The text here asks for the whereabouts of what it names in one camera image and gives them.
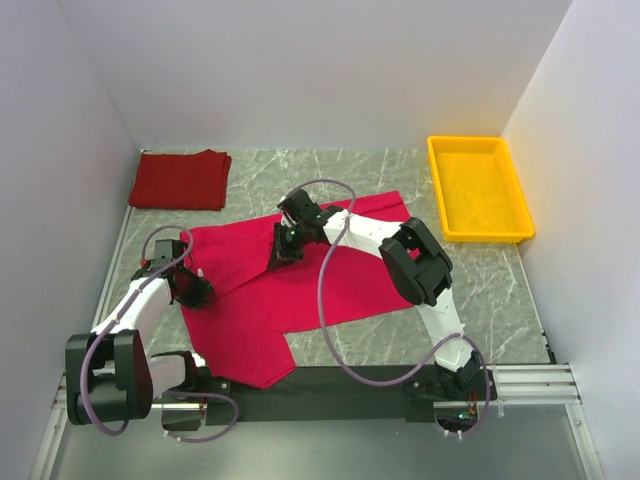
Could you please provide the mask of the pink t shirt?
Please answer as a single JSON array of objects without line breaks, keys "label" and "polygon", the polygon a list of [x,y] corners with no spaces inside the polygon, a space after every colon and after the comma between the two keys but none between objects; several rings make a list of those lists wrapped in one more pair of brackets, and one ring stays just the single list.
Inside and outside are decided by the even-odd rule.
[{"label": "pink t shirt", "polygon": [[322,244],[308,246],[301,262],[268,272],[278,219],[270,215],[191,231],[190,267],[215,290],[209,305],[183,311],[192,346],[213,375],[257,388],[295,370],[286,336],[319,328],[318,294],[328,325],[410,305],[380,259],[346,247],[333,254],[322,284],[317,280],[328,250]]}]

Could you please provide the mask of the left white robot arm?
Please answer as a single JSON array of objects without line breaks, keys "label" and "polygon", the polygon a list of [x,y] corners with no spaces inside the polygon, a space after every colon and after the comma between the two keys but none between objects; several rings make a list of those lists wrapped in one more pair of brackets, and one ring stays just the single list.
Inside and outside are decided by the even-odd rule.
[{"label": "left white robot arm", "polygon": [[125,297],[107,319],[65,345],[66,411],[74,425],[145,418],[152,401],[167,392],[176,401],[193,399],[200,388],[194,355],[186,350],[145,353],[144,342],[163,312],[179,303],[205,306],[213,286],[190,271],[184,240],[158,240],[141,261]]}]

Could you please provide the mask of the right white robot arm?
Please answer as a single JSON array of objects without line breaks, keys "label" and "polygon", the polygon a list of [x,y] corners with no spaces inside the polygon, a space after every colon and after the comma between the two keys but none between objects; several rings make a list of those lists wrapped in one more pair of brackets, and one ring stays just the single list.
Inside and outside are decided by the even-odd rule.
[{"label": "right white robot arm", "polygon": [[340,247],[380,259],[396,292],[415,306],[433,343],[427,357],[435,362],[436,385],[445,399],[460,399],[481,380],[479,392],[491,394],[486,361],[465,334],[452,292],[453,264],[424,222],[411,217],[405,222],[377,220],[358,215],[348,206],[320,207],[302,187],[278,204],[281,221],[274,225],[274,242],[268,267],[276,270],[304,257],[306,246],[325,244],[319,273],[325,275]]}]

